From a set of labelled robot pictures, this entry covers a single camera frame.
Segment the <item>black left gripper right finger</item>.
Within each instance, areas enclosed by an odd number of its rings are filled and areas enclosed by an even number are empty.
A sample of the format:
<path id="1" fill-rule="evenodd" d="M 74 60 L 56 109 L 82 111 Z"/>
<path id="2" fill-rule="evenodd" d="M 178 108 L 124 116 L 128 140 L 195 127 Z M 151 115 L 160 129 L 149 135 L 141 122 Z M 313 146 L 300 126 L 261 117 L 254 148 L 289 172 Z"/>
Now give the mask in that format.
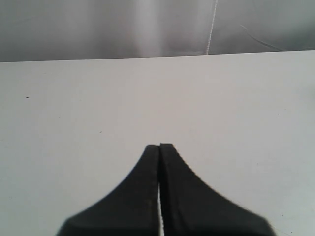
<path id="1" fill-rule="evenodd" d="M 172 144 L 159 146 L 159 187 L 166 236 L 273 236 L 263 217 L 201 180 Z"/>

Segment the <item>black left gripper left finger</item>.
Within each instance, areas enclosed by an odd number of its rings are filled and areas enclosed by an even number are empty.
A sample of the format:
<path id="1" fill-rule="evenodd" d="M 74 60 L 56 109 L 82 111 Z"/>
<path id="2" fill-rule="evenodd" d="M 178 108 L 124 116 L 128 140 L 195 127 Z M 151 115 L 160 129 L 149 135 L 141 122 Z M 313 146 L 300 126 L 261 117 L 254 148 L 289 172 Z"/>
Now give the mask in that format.
<path id="1" fill-rule="evenodd" d="M 128 176 L 106 197 L 68 218 L 59 236 L 158 236 L 159 147 L 147 145 Z"/>

